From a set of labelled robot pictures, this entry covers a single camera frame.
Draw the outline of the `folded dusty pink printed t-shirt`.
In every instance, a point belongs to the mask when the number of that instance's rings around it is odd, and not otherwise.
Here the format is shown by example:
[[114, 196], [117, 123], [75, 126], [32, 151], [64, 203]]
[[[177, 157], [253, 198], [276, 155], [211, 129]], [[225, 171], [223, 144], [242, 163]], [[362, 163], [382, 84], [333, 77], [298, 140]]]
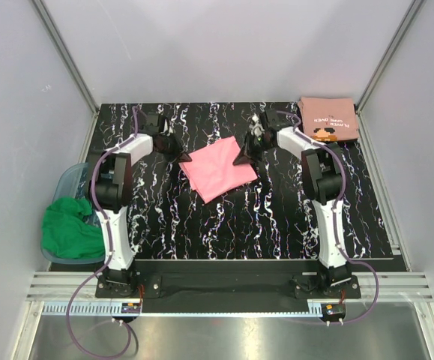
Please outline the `folded dusty pink printed t-shirt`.
[[351, 98], [301, 97], [303, 132], [324, 142], [345, 142], [358, 138], [358, 121]]

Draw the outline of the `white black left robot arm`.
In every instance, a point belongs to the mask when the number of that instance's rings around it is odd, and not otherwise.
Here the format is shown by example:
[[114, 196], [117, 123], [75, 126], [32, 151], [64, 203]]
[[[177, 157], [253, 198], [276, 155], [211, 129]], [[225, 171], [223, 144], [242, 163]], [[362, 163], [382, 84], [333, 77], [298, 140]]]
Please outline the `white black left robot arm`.
[[104, 265], [100, 270], [105, 285], [124, 297], [139, 286], [133, 266], [127, 231], [127, 208], [133, 193], [133, 165], [157, 152], [171, 162], [192, 159], [173, 134], [133, 134], [125, 141], [92, 155], [87, 178], [87, 197], [94, 207], [103, 232]]

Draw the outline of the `green t-shirt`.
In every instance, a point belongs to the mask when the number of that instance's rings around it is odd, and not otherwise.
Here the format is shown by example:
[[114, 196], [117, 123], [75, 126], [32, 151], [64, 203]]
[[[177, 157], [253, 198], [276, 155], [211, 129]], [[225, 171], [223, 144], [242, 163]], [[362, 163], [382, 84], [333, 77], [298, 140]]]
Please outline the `green t-shirt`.
[[102, 230], [85, 222], [92, 214], [93, 208], [87, 199], [65, 197], [49, 205], [41, 226], [43, 247], [65, 259], [103, 256]]

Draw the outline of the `aluminium frame post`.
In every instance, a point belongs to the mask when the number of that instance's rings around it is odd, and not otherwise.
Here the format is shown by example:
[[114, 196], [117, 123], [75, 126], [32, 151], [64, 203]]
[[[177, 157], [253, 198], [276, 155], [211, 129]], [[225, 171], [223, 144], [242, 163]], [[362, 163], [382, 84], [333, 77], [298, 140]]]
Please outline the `aluminium frame post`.
[[97, 101], [94, 99], [94, 96], [92, 95], [89, 87], [85, 83], [85, 80], [83, 79], [83, 76], [79, 71], [76, 62], [73, 60], [73, 57], [70, 54], [70, 50], [68, 49], [64, 38], [61, 35], [61, 32], [59, 31], [58, 26], [52, 17], [52, 14], [46, 6], [45, 1], [30, 0], [29, 2], [36, 11], [36, 14], [42, 22], [43, 27], [49, 35], [53, 46], [55, 47], [57, 53], [63, 61], [64, 66], [70, 74], [70, 77], [73, 80], [75, 86], [79, 90], [79, 93], [82, 95], [82, 98], [85, 101], [87, 107], [90, 109], [93, 115], [96, 115], [100, 106], [97, 104]]
[[392, 36], [389, 44], [387, 45], [381, 59], [379, 60], [376, 69], [373, 71], [373, 74], [370, 77], [370, 80], [367, 83], [361, 97], [359, 98], [358, 102], [355, 104], [355, 112], [358, 115], [366, 106], [368, 100], [370, 99], [371, 95], [373, 94], [374, 90], [379, 84], [380, 79], [384, 75], [393, 57], [397, 53], [406, 35], [408, 34], [409, 29], [411, 28], [414, 21], [417, 19], [418, 14], [421, 12], [425, 4], [426, 4], [425, 0], [411, 1], [403, 18], [401, 19], [399, 25], [397, 26], [394, 35]]

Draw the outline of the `teal plastic bin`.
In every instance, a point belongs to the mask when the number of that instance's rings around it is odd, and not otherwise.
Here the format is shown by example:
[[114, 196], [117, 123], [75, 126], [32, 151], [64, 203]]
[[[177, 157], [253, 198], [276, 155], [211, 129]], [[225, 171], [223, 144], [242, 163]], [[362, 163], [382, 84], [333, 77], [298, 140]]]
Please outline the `teal plastic bin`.
[[[85, 199], [85, 183], [88, 173], [87, 163], [78, 163], [68, 168], [61, 175], [55, 193], [52, 198], [52, 203], [65, 197], [74, 199]], [[56, 256], [54, 253], [48, 251], [43, 247], [43, 243], [40, 243], [40, 250], [43, 256], [51, 263], [57, 263], [62, 265], [90, 265], [101, 263], [104, 261], [105, 256], [98, 256], [88, 259], [65, 259]]]

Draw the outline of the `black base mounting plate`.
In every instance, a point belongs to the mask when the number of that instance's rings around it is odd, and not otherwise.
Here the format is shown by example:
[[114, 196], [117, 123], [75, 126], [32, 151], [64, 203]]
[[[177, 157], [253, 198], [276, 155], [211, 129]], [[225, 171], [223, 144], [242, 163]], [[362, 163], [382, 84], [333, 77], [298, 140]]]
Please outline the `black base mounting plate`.
[[146, 313], [258, 315], [296, 314], [307, 301], [360, 299], [358, 279], [332, 286], [319, 261], [143, 260], [129, 270], [105, 271], [96, 296], [143, 300]]

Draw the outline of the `right aluminium frame post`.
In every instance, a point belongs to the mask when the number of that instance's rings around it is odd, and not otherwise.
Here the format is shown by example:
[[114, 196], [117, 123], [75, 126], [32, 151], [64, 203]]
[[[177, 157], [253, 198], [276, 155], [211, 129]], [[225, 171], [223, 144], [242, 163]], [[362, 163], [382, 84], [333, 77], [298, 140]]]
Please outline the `right aluminium frame post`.
[[421, 12], [425, 4], [426, 4], [425, 0], [411, 1], [403, 18], [401, 19], [399, 25], [397, 26], [394, 35], [392, 36], [389, 44], [387, 45], [381, 59], [379, 60], [376, 69], [373, 71], [373, 74], [370, 77], [370, 80], [367, 83], [361, 97], [359, 98], [358, 102], [355, 104], [355, 112], [358, 115], [366, 106], [368, 100], [370, 99], [371, 95], [373, 94], [374, 90], [379, 84], [380, 79], [384, 75], [393, 57], [397, 53], [406, 35], [408, 34], [409, 29], [411, 28], [414, 21], [417, 19], [418, 14]]

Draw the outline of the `left aluminium frame post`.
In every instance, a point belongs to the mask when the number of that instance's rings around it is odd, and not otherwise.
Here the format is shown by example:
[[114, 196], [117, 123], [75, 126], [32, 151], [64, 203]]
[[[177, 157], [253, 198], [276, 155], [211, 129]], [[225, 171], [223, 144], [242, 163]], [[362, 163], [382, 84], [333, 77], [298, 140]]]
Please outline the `left aluminium frame post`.
[[55, 47], [57, 53], [63, 61], [64, 66], [70, 74], [70, 77], [73, 80], [75, 86], [79, 90], [79, 93], [82, 95], [82, 98], [85, 101], [87, 107], [90, 109], [93, 115], [96, 115], [100, 106], [97, 104], [97, 101], [94, 99], [94, 96], [92, 95], [89, 87], [85, 83], [85, 80], [83, 79], [83, 76], [79, 71], [76, 62], [73, 60], [73, 57], [70, 54], [70, 50], [68, 49], [64, 38], [61, 35], [61, 32], [59, 31], [58, 26], [52, 17], [52, 14], [46, 6], [45, 1], [30, 0], [29, 2], [36, 11], [36, 14], [42, 22], [43, 27], [49, 35], [53, 46]]

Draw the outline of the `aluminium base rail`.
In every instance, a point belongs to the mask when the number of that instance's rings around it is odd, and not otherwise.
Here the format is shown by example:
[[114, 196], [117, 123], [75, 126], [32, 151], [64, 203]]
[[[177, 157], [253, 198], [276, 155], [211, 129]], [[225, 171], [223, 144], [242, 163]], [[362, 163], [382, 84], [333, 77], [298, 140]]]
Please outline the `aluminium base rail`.
[[[28, 291], [29, 298], [67, 298], [89, 276], [84, 272], [47, 271], [34, 274]], [[157, 299], [171, 290], [202, 290], [209, 292], [246, 293], [258, 290], [271, 291], [282, 285], [297, 285], [289, 274], [191, 274], [165, 273], [144, 274], [143, 296]], [[431, 302], [432, 293], [422, 273], [357, 272], [346, 291], [351, 301], [371, 302], [378, 296], [378, 302]]]

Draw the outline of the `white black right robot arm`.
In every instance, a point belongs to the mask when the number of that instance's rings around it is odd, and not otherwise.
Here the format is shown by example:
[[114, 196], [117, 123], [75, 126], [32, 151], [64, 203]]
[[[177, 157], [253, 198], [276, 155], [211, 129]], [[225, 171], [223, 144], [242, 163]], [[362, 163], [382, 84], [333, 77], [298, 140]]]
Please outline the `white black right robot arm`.
[[319, 231], [319, 269], [316, 286], [326, 297], [334, 297], [351, 280], [349, 256], [343, 234], [343, 195], [346, 174], [337, 144], [325, 145], [295, 127], [248, 130], [233, 164], [254, 164], [262, 153], [279, 147], [301, 160], [303, 191], [312, 201]]

